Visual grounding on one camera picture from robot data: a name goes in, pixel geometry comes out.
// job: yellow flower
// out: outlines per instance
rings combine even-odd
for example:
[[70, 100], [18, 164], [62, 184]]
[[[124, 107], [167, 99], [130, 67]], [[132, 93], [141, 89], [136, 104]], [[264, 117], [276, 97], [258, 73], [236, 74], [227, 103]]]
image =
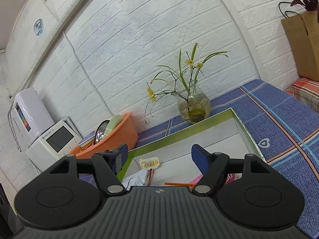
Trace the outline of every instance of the yellow flower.
[[201, 69], [203, 67], [203, 63], [197, 63], [197, 69]]
[[185, 63], [188, 64], [191, 68], [194, 66], [194, 61], [191, 59], [187, 59]]
[[152, 102], [155, 102], [156, 101], [156, 97], [155, 97], [154, 91], [151, 88], [147, 88], [146, 91], [147, 91], [149, 99]]

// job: silver screw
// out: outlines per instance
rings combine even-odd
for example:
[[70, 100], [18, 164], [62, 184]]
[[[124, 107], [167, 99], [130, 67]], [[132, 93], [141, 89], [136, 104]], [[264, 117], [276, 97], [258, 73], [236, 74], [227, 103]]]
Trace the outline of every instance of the silver screw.
[[198, 185], [195, 187], [195, 191], [198, 193], [207, 193], [211, 190], [207, 185]]
[[123, 187], [120, 185], [111, 185], [107, 188], [107, 190], [111, 193], [119, 193], [123, 190]]

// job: gray display screen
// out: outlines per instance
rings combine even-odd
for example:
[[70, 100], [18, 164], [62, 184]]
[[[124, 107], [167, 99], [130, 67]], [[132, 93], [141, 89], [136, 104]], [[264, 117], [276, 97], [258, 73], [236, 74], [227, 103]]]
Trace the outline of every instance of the gray display screen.
[[74, 136], [66, 129], [65, 126], [62, 126], [46, 141], [58, 153], [71, 141], [72, 138], [74, 138]]

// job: metal spiral cord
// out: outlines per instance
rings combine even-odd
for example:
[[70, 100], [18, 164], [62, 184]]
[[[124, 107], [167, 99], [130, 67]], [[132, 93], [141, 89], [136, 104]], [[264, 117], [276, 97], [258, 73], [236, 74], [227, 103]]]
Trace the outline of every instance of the metal spiral cord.
[[10, 109], [9, 109], [9, 111], [8, 111], [8, 123], [9, 123], [9, 126], [10, 126], [11, 133], [12, 133], [12, 135], [13, 135], [14, 141], [16, 142], [17, 148], [18, 148], [18, 150], [21, 152], [21, 147], [20, 147], [20, 145], [19, 145], [19, 142], [18, 142], [16, 133], [15, 133], [14, 128], [13, 128], [12, 119], [11, 119], [12, 106], [13, 106], [13, 103], [11, 104]]

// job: ceiling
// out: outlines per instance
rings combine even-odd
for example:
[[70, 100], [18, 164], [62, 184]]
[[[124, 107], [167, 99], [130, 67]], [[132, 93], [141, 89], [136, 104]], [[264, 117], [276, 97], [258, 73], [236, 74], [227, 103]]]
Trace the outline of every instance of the ceiling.
[[0, 0], [0, 50], [4, 49], [13, 23], [26, 0]]

